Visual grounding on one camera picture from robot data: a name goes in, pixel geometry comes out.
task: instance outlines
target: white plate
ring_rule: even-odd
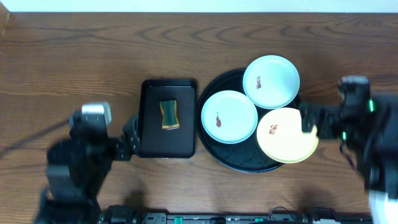
[[[256,106],[244,94],[226,90],[207,99],[201,111],[201,123],[215,140],[235,144],[246,140],[256,130]]]
[[[299,72],[290,61],[280,56],[258,58],[244,72],[244,92],[261,108],[277,109],[288,105],[299,88]]]
[[[311,156],[317,148],[317,127],[314,126],[311,133],[303,133],[300,111],[279,108],[261,118],[257,127],[257,141],[273,160],[300,162]]]

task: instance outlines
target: green sponge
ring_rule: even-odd
[[[179,128],[180,123],[177,117],[177,102],[175,100],[161,101],[160,110],[162,111],[162,129]]]

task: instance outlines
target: round tray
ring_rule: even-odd
[[[201,110],[206,100],[213,94],[223,90],[234,90],[244,94],[243,75],[245,68],[235,69],[226,72],[215,80],[213,80],[203,91],[199,97],[197,104],[197,114],[201,114]],[[289,103],[288,108],[297,108],[300,103],[300,97],[297,95],[295,99]],[[263,109],[256,106],[258,113],[258,122],[261,118],[271,110]],[[197,116],[197,132],[200,141],[207,151],[219,162],[229,168],[242,172],[267,172],[283,165],[268,157],[257,143],[256,132],[248,139],[237,144],[224,144],[211,138],[201,123],[201,116]]]

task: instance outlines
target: black rectangular tray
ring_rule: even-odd
[[[177,101],[180,127],[162,129],[160,102]],[[197,84],[193,80],[145,80],[138,114],[139,157],[189,158],[195,153]]]

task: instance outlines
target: white backdrop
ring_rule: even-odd
[[[0,0],[10,12],[398,12],[398,0]]]

